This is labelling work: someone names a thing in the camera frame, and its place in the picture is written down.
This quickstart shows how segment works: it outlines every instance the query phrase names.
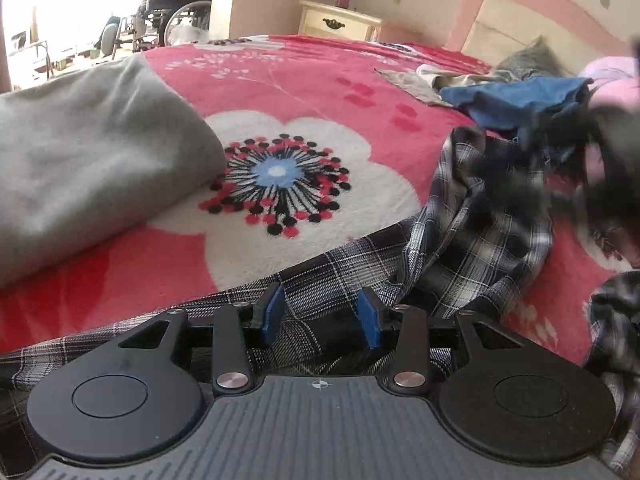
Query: blue gripper pad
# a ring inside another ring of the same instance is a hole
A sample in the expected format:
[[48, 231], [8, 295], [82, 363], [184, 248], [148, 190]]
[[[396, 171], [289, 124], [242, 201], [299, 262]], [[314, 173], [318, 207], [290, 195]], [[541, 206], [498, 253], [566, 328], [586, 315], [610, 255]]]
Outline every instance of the blue gripper pad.
[[373, 290], [366, 286], [358, 291], [358, 319], [369, 348], [380, 348], [382, 340], [381, 307], [386, 308]]
[[267, 347], [271, 346], [274, 339], [276, 339], [276, 334], [280, 329], [280, 320], [282, 319], [286, 305], [284, 287], [278, 284], [278, 288], [269, 300], [269, 304], [264, 312], [261, 339]]

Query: headboard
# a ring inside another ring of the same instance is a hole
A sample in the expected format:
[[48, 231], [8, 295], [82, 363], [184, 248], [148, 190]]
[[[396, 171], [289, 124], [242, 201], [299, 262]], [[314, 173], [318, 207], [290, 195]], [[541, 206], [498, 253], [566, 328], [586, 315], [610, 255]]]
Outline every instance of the headboard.
[[571, 0], [462, 0], [445, 48], [492, 66], [544, 36], [567, 74], [630, 49]]

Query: flower center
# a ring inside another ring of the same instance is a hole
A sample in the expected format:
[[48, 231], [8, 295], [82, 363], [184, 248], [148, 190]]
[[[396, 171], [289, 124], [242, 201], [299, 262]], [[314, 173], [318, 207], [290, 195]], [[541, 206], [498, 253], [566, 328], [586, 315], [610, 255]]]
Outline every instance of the flower center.
[[255, 183], [263, 187], [292, 187], [302, 177], [302, 170], [294, 158], [268, 156], [254, 165], [251, 172], [255, 175]]
[[287, 174], [287, 168], [284, 166], [272, 166], [267, 170], [269, 176], [285, 176]]

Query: plaid shirt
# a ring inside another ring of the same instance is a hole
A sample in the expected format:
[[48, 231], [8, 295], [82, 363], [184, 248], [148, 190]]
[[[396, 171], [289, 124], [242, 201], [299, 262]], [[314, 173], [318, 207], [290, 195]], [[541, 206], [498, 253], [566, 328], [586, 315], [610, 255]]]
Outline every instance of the plaid shirt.
[[[217, 306], [256, 300], [277, 280], [288, 309], [272, 348], [252, 351], [256, 373], [384, 373], [389, 355], [369, 351], [356, 318], [356, 294], [372, 286], [385, 304], [402, 299], [450, 317], [481, 297], [486, 314], [500, 317], [542, 268], [551, 247], [550, 221], [488, 207], [478, 162], [506, 141], [472, 128], [453, 130], [444, 143], [428, 202], [416, 216], [321, 254], [249, 285], [190, 301], [191, 319]], [[542, 187], [539, 171], [520, 172]], [[79, 335], [66, 336], [0, 358], [0, 468], [17, 476], [39, 458], [25, 424], [26, 394], [47, 373], [151, 317], [140, 316]], [[192, 373], [207, 380], [205, 355]], [[434, 352], [447, 371], [446, 352]]]
[[596, 290], [588, 316], [593, 344], [584, 366], [600, 376], [616, 402], [616, 423], [600, 457], [626, 476], [640, 438], [640, 270], [614, 276]]

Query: pink floral blanket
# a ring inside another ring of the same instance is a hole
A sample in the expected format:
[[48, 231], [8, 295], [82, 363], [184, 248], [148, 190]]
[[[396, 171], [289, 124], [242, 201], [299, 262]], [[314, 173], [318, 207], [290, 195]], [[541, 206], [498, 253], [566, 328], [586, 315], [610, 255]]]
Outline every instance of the pink floral blanket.
[[[225, 290], [411, 216], [447, 134], [472, 121], [374, 69], [487, 70], [445, 50], [296, 36], [145, 56], [218, 135], [226, 171], [147, 224], [1, 291], [0, 352]], [[584, 302], [611, 275], [556, 226], [545, 268], [506, 323], [580, 362]]]

